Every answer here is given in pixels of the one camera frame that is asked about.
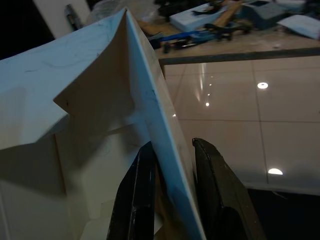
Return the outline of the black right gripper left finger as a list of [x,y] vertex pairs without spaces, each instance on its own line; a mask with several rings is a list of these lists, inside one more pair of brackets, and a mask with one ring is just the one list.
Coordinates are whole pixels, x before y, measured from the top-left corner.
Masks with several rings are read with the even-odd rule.
[[156,154],[143,145],[117,189],[106,240],[153,240]]

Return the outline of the white paper sheet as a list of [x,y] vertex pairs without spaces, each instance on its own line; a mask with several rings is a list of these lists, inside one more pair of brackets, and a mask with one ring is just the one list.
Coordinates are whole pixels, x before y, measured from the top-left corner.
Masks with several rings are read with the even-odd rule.
[[302,36],[320,40],[320,20],[318,19],[297,14],[284,18],[277,24]]

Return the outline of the black tool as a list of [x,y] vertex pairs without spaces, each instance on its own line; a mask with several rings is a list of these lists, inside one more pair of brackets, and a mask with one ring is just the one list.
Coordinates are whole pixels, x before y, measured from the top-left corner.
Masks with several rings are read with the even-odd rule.
[[207,23],[203,26],[206,30],[215,34],[215,37],[218,41],[226,39],[231,41],[233,39],[234,32],[241,31],[244,35],[249,34],[253,27],[245,23],[229,23],[224,27],[220,27],[211,23]]

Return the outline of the white flat box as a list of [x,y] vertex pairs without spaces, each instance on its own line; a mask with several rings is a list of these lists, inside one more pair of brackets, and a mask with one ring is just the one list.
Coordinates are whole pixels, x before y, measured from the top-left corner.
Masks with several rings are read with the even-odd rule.
[[209,3],[205,3],[185,11],[176,13],[169,17],[169,22],[175,26],[178,30],[182,32],[190,32],[194,31],[197,28],[205,24],[210,24],[214,22],[223,12],[226,11],[227,6],[223,6],[220,10],[215,13],[210,14],[200,14],[195,15],[194,11],[196,12],[205,12],[206,9],[210,7]]

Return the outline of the white cardboard box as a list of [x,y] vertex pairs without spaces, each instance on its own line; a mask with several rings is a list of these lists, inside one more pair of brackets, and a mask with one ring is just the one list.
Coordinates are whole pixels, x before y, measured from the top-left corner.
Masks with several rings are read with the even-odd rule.
[[206,240],[192,155],[127,8],[0,60],[0,240],[105,240],[120,182],[148,142],[181,238]]

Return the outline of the grey blue box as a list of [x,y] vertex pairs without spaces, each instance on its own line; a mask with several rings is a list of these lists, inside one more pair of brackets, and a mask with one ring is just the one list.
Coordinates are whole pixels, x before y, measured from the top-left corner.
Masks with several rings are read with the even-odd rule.
[[291,14],[301,12],[305,3],[305,0],[243,0],[239,16],[258,30],[265,30]]

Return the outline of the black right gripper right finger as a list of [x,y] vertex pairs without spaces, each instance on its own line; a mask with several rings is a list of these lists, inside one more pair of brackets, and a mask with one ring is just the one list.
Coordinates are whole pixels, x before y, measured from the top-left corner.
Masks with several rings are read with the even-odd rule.
[[207,240],[266,240],[246,187],[217,148],[193,138],[196,194]]

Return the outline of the wooden plank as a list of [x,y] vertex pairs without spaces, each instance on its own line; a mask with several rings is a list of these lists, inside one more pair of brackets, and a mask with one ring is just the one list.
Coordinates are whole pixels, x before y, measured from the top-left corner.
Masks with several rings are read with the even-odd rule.
[[226,10],[213,22],[213,25],[219,28],[225,27],[232,17],[241,9],[242,2],[232,2],[228,4]]

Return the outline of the blue handled tool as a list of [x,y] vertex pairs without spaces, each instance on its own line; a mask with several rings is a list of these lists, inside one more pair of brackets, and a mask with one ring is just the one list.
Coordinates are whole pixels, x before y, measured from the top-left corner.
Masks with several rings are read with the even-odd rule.
[[154,49],[159,49],[161,47],[161,43],[166,43],[170,41],[176,42],[191,42],[191,44],[198,45],[202,43],[206,43],[208,41],[214,40],[216,38],[215,34],[211,33],[208,30],[195,30],[195,31],[187,31],[181,32],[177,34],[172,34],[169,36],[164,36],[162,33],[157,33],[153,36],[147,37],[149,43]]

